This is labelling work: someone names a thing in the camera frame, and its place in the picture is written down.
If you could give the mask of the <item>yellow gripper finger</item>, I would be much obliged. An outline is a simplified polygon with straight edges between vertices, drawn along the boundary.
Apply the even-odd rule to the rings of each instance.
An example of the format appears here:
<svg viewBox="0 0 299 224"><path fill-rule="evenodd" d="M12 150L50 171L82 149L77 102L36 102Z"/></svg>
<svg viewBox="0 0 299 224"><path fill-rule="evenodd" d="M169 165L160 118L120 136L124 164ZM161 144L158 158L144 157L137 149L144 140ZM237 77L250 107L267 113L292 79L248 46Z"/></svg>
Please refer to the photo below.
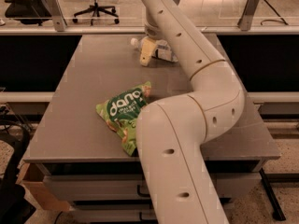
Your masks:
<svg viewBox="0 0 299 224"><path fill-rule="evenodd" d="M141 43L140 63L143 66L148 66L151 60L151 56L156 50L156 41L149 37L144 37Z"/></svg>

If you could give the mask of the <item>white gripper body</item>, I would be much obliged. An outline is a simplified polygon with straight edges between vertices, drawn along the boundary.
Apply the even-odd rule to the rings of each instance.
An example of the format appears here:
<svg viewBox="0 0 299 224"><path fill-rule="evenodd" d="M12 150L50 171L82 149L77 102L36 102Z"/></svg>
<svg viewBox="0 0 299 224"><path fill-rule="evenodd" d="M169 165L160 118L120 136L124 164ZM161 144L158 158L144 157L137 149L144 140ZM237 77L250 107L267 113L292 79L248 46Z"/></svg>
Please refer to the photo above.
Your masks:
<svg viewBox="0 0 299 224"><path fill-rule="evenodd" d="M151 20L145 20L145 33L148 37L154 40L160 40L163 38L158 25Z"/></svg>

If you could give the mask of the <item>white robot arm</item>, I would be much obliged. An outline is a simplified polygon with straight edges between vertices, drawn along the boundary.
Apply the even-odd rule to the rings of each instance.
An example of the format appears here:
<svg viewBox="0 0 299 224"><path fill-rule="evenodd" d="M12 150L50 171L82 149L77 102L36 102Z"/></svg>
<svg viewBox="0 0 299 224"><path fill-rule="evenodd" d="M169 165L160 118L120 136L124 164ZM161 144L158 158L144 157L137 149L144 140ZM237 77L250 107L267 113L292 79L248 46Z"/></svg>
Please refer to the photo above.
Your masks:
<svg viewBox="0 0 299 224"><path fill-rule="evenodd" d="M159 224L229 224L200 146L231 130L245 93L232 66L173 0L142 0L192 85L147 105L136 123L139 159Z"/></svg>

